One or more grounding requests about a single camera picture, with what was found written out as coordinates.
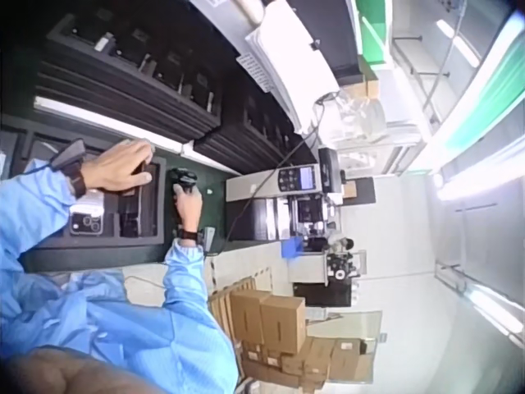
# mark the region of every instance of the black watch strap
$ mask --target black watch strap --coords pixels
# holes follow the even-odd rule
[[[67,176],[70,180],[71,187],[73,188],[75,197],[79,199],[83,195],[85,195],[85,192],[87,191],[85,188],[84,183],[84,177],[82,176],[82,172],[80,171],[81,163],[72,163],[64,168],[61,168],[60,171]]]
[[[191,232],[186,230],[180,230],[180,238],[182,240],[192,240],[197,242],[199,234],[197,232]]]

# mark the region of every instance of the person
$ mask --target person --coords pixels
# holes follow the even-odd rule
[[[127,190],[153,156],[148,141],[123,141],[80,170],[87,189]],[[161,308],[127,302],[121,271],[71,273],[62,286],[24,273],[21,253],[64,227],[75,202],[70,180],[43,163],[0,184],[0,357],[24,392],[232,393],[230,341],[208,311],[203,250],[174,240],[166,255]],[[175,186],[183,228],[196,232],[202,197]]]

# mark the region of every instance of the cable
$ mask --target cable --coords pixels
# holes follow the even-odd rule
[[[49,166],[49,163],[43,165],[42,167],[33,168],[31,171],[28,171],[28,172],[22,172],[21,175],[34,174],[35,172],[42,171],[44,168],[48,168],[48,167],[50,167],[50,166]]]
[[[221,247],[221,250],[219,250],[217,253],[212,253],[212,254],[208,254],[207,256],[208,257],[217,257],[219,254],[221,254],[222,252],[224,252],[225,248],[226,248],[226,245],[228,244],[228,242],[230,241],[230,237],[231,237],[231,234],[233,233],[234,229],[235,229],[235,224],[237,224],[237,222],[239,221],[239,219],[244,215],[244,213],[246,212],[246,209],[248,209],[248,207],[251,205],[251,203],[253,202],[253,200],[255,199],[255,196],[257,195],[257,193],[262,189],[262,187],[266,184],[266,182],[268,182],[268,180],[273,176],[273,174],[276,173],[276,171],[281,168],[281,166],[283,164],[285,164],[293,155],[295,152],[297,152],[297,150],[303,146],[303,144],[306,143],[306,140],[313,134],[316,135],[316,139],[317,140],[317,137],[318,137],[318,132],[319,132],[319,126],[321,124],[321,121],[322,121],[322,118],[324,117],[324,114],[325,114],[325,102],[326,101],[330,101],[332,99],[335,98],[335,94],[336,93],[329,93],[329,94],[325,94],[324,96],[322,96],[319,100],[317,100],[315,103],[314,103],[314,107],[315,105],[321,105],[322,106],[322,113],[321,113],[321,116],[317,119],[317,116],[316,116],[316,119],[317,119],[317,124],[314,125],[312,131],[310,131],[304,138],[301,142],[299,142],[295,148],[293,148],[282,160],[279,164],[277,164],[277,166],[273,169],[272,172],[270,172],[270,174],[264,178],[264,181],[261,182],[261,184],[257,187],[257,189],[255,189],[255,191],[252,193],[252,195],[250,196],[250,198],[248,199],[248,201],[246,201],[246,204],[244,205],[243,207],[243,210],[240,211],[240,213],[235,217],[233,223],[231,224],[231,227],[230,227],[230,230],[228,231],[228,234],[226,235],[226,239],[224,240],[224,243]]]

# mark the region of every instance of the green wall panel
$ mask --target green wall panel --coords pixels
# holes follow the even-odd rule
[[[525,94],[525,34],[518,36],[507,50],[479,96],[477,106],[446,142],[454,157],[488,133],[495,122]]]

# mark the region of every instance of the blue lab coat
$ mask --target blue lab coat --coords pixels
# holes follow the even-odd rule
[[[49,168],[0,184],[0,357],[59,346],[167,392],[232,393],[235,353],[208,311],[200,247],[174,242],[167,252],[161,308],[130,304],[121,271],[72,273],[63,286],[24,273],[20,254],[64,227],[74,202],[66,178]]]

